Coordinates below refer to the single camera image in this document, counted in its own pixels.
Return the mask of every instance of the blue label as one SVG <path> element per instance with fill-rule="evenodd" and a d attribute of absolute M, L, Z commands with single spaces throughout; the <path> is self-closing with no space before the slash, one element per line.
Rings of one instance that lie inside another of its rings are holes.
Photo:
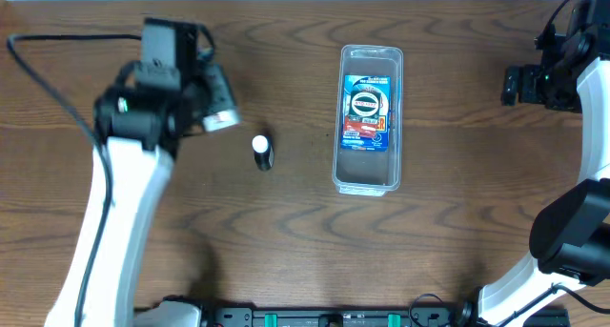
<path fill-rule="evenodd" d="M 378 122 L 374 137 L 361 136 L 358 132 L 344 130 L 345 118 L 353 111 L 352 97 L 362 92 L 379 96 Z M 391 87 L 389 76 L 345 76 L 343 86 L 343 118 L 341 120 L 341 148 L 362 151 L 387 151 L 390 139 Z"/>

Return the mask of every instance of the green clip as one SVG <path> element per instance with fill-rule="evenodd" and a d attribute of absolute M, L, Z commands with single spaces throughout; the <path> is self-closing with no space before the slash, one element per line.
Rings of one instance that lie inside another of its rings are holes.
<path fill-rule="evenodd" d="M 265 327 L 277 327 L 277 315 L 275 315 L 275 314 L 265 315 Z"/>
<path fill-rule="evenodd" d="M 388 327 L 400 327 L 400 315 L 388 314 Z"/>

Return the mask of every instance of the plastic tray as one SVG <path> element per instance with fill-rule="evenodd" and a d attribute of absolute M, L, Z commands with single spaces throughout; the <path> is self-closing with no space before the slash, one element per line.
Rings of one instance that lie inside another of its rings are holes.
<path fill-rule="evenodd" d="M 402 51 L 393 47 L 347 45 L 341 50 L 336 105 L 333 181 L 342 194 L 382 196 L 400 186 L 402 151 Z M 345 113 L 344 80 L 348 74 L 390 76 L 391 99 L 387 151 L 341 148 Z"/>

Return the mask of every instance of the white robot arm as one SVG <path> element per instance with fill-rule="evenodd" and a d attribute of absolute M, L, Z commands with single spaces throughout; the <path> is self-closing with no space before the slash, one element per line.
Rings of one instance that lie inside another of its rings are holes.
<path fill-rule="evenodd" d="M 602 193 L 596 192 L 598 187 L 603 187 L 599 181 L 610 178 L 610 60 L 606 55 L 610 51 L 610 33 L 607 27 L 602 27 L 602 21 L 610 17 L 605 13 L 608 7 L 609 0 L 583 1 L 573 12 L 567 36 L 554 35 L 553 28 L 552 35 L 541 37 L 546 38 L 545 41 L 539 39 L 539 49 L 545 52 L 545 48 L 549 49 L 542 56 L 542 66 L 525 66 L 519 69 L 519 73 L 514 68 L 507 70 L 507 78 L 512 77 L 511 79 L 522 82 L 507 80 L 503 96 L 505 104 L 514 103 L 511 96 L 515 84 L 520 84 L 517 90 L 521 102 L 540 103 L 550 109 L 574 112 L 578 112 L 581 107 L 582 158 L 578 184 L 586 194 L 578 197 L 578 193 L 571 196 L 568 193 L 540 213 L 530 236 L 531 252 L 501 279 L 480 290 L 478 316 L 492 325 L 522 326 L 530 315 L 565 294 L 563 291 L 555 291 L 545 296 L 552 286 L 562 285 L 576 291 L 586 285 L 595 285 L 609 275 L 607 261 L 602 261 L 600 257 L 610 256 L 610 253 L 604 250 L 603 245 L 592 245 L 602 235 L 608 236 L 608 228 L 602 221 L 610 210 L 608 191 L 602 188 Z M 545 63 L 548 61 L 545 58 L 553 58 L 556 52 L 559 52 L 556 59 L 559 58 L 560 61 Z M 578 100 L 575 100 L 575 95 L 571 92 L 573 89 L 578 93 Z M 533 92 L 533 96 L 528 95 L 528 92 Z M 564 219 L 565 215 L 576 211 L 577 214 L 570 216 L 572 221 Z M 554 224 L 555 231 L 542 229 L 539 226 L 542 223 Z M 587 228 L 576 226 L 579 223 L 586 224 Z M 551 235 L 540 237 L 542 232 Z M 541 266 L 539 259 L 548 263 L 552 255 L 541 256 L 543 252 L 540 249 L 546 248 L 548 238 L 553 237 L 554 242 L 563 243 L 554 248 L 555 252 L 565 251 L 575 244 L 579 245 L 579 249 L 571 258 L 563 259 L 553 266 Z M 594 262 L 595 267 L 591 264 L 575 264 L 575 258 L 582 263 Z M 536 304 L 528 306 L 539 297 Z M 526 306 L 528 309 L 522 314 L 515 314 Z"/>
<path fill-rule="evenodd" d="M 209 49 L 199 51 L 199 33 L 208 39 Z M 48 327 L 199 327 L 202 319 L 196 304 L 169 301 L 134 319 L 133 296 L 179 139 L 194 125 L 211 132 L 239 121 L 224 74 L 212 62 L 210 33 L 201 25 L 147 18 L 142 60 L 127 64 L 95 102 L 94 133 L 14 49 L 18 40 L 124 38 L 140 39 L 121 34 L 13 35 L 8 40 L 17 63 L 67 107 L 95 146 L 89 204 L 68 277 L 45 322 Z M 132 72 L 135 87 L 126 84 Z"/>

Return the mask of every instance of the black mount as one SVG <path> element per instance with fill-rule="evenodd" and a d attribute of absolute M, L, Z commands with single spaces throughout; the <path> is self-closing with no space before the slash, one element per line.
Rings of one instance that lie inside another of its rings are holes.
<path fill-rule="evenodd" d="M 610 60 L 610 0 L 582 0 L 572 11 L 568 31 L 551 25 L 536 39 L 540 65 L 506 69 L 502 105 L 542 104 L 546 109 L 581 112 L 577 80 L 596 58 Z"/>
<path fill-rule="evenodd" d="M 159 146 L 173 157 L 179 138 L 204 117 L 235 108 L 233 95 L 212 52 L 199 51 L 202 32 L 192 23 L 154 18 L 144 21 L 141 61 L 133 61 L 97 99 L 95 133 L 106 143 L 110 136 L 136 139 L 152 151 Z M 131 73 L 135 86 L 127 86 Z"/>
<path fill-rule="evenodd" d="M 208 327 L 425 327 L 461 326 L 455 321 L 453 307 L 445 304 L 422 304 L 413 307 L 415 321 L 408 308 L 329 308 L 329 309 L 259 309 L 252 304 L 211 304 L 183 296 L 168 296 L 164 301 L 190 304 L 202 312 L 199 326 Z M 480 321 L 472 326 L 488 324 Z M 523 327 L 570 327 L 564 309 L 543 309 L 529 317 Z"/>

